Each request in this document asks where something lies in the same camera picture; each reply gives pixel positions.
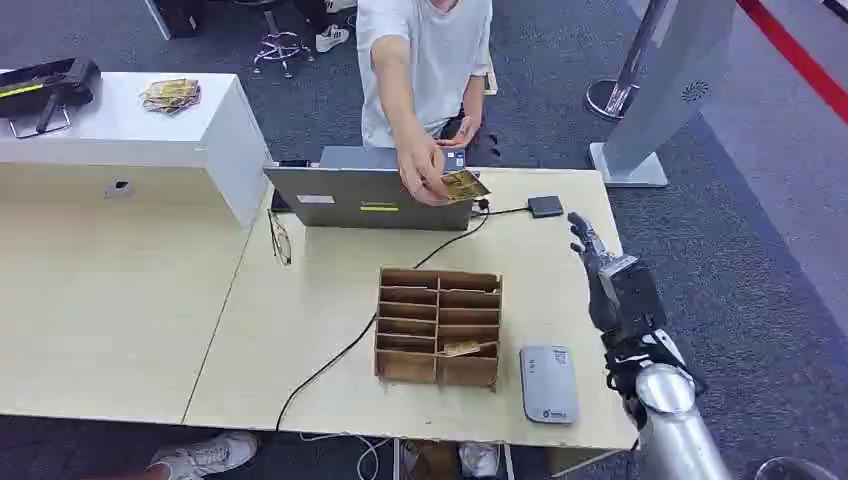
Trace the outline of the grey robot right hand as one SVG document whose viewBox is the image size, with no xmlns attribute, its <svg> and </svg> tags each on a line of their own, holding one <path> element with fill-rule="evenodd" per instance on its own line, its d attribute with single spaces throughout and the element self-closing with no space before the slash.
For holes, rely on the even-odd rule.
<svg viewBox="0 0 848 480">
<path fill-rule="evenodd" d="M 579 214 L 570 212 L 567 220 L 578 238 L 571 248 L 587 275 L 589 313 L 595 328 L 624 339 L 663 328 L 667 315 L 648 262 L 607 249 L 592 224 Z"/>
</svg>

